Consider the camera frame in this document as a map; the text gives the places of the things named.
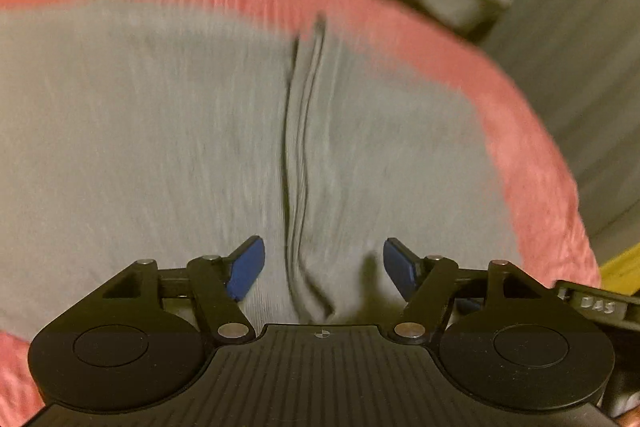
silver screw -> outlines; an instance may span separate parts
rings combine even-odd
[[[400,323],[394,328],[394,331],[396,335],[406,339],[417,339],[427,332],[422,324],[415,322]]]
[[[241,339],[249,332],[249,328],[238,322],[229,322],[218,328],[218,334],[226,339]]]

yellow strap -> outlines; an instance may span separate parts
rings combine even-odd
[[[640,289],[640,243],[600,268],[602,288],[615,293],[633,295]]]

black device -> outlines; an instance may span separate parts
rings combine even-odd
[[[255,236],[184,269],[140,260],[79,301],[31,344],[47,406],[28,426],[606,427],[598,406],[640,374],[640,299],[549,290],[507,261],[460,269],[397,239],[383,260],[407,305],[392,324],[257,336],[237,302],[264,255]]]

